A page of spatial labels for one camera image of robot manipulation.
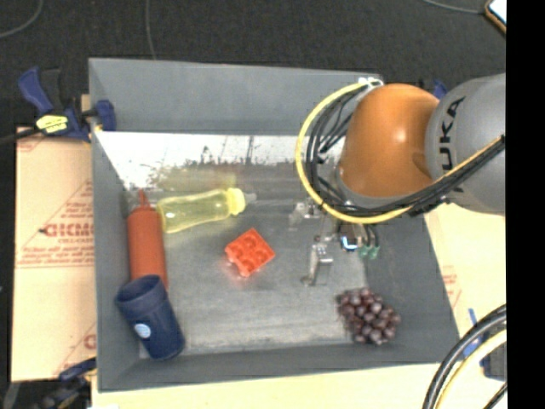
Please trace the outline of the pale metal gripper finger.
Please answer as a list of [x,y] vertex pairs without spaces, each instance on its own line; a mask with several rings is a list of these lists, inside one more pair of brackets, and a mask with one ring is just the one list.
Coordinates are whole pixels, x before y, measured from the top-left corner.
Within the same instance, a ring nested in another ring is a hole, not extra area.
[[323,221],[321,209],[310,200],[299,201],[289,214],[289,228],[296,229],[300,226],[317,227]]
[[305,286],[328,285],[334,257],[328,252],[327,245],[314,244],[308,253],[308,271],[301,277]]

